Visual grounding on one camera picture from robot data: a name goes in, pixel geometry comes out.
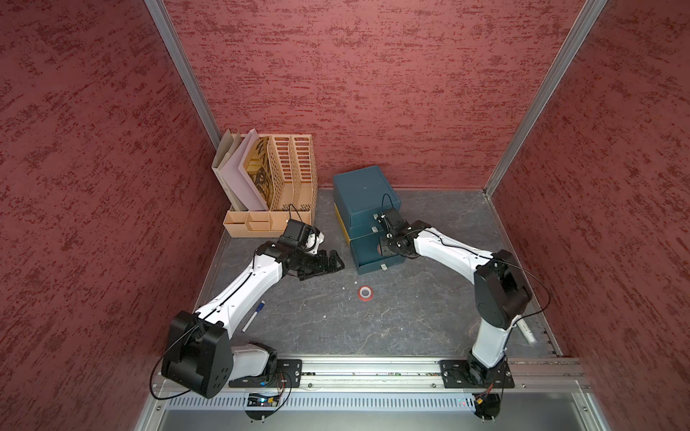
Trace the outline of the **teal drawer cabinet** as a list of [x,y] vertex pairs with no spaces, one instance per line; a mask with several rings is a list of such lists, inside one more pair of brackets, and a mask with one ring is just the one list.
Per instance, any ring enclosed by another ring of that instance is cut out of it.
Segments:
[[404,263],[402,256],[384,256],[378,250],[386,228],[377,218],[398,209],[401,201],[377,166],[337,174],[333,178],[334,206],[341,231],[361,275]]

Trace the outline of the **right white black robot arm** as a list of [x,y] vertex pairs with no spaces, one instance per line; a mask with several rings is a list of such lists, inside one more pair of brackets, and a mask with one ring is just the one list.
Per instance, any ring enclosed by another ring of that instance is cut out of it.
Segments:
[[420,220],[410,224],[395,208],[383,212],[377,221],[385,230],[378,246],[382,255],[429,258],[473,283],[481,323],[458,376],[470,386],[490,386],[507,364],[506,346],[512,328],[532,300],[523,269],[508,251],[483,251]]

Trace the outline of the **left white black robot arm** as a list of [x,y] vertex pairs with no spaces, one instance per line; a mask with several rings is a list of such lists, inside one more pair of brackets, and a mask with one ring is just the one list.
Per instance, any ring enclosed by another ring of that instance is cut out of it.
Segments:
[[262,378],[273,384],[275,352],[261,343],[235,346],[232,337],[263,295],[288,276],[305,281],[345,268],[337,251],[325,251],[317,228],[290,219],[283,235],[259,245],[248,266],[220,294],[195,312],[172,319],[155,368],[161,376],[207,399],[230,382]]

